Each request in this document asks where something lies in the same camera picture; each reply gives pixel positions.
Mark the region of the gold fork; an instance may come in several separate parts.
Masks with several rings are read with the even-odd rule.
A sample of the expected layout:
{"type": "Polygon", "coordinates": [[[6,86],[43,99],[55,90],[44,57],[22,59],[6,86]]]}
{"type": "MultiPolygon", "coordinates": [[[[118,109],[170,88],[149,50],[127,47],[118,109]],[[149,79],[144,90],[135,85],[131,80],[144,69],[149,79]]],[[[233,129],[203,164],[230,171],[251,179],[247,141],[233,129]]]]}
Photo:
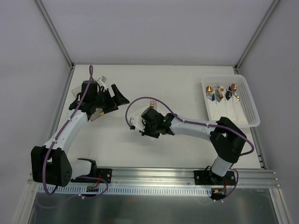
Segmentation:
{"type": "Polygon", "coordinates": [[[150,108],[155,108],[155,100],[151,100],[150,102],[150,108]]]}

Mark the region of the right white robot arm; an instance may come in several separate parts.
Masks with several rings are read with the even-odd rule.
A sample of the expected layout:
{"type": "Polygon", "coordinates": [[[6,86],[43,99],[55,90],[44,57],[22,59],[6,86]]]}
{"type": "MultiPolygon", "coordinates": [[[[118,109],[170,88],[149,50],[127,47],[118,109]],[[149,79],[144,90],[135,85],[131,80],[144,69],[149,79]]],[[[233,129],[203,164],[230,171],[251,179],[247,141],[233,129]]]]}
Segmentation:
{"type": "Polygon", "coordinates": [[[229,168],[241,156],[246,142],[246,135],[228,118],[221,117],[216,122],[199,122],[183,120],[168,113],[163,116],[153,108],[147,108],[141,114],[144,126],[142,135],[158,138],[162,135],[186,135],[205,139],[212,143],[217,157],[208,176],[213,184],[220,185],[226,179],[229,168]]]}

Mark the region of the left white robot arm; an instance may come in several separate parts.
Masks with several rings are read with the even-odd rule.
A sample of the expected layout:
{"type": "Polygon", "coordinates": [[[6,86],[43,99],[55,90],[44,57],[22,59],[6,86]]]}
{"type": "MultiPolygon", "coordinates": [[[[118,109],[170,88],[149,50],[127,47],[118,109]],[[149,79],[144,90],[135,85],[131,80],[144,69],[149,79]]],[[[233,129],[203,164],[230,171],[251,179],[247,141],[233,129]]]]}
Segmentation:
{"type": "Polygon", "coordinates": [[[93,182],[99,176],[96,161],[79,158],[69,161],[67,154],[80,129],[96,112],[104,114],[129,104],[113,84],[114,95],[95,80],[86,80],[70,104],[63,126],[43,146],[31,150],[32,176],[35,182],[65,187],[72,179],[93,182]]]}

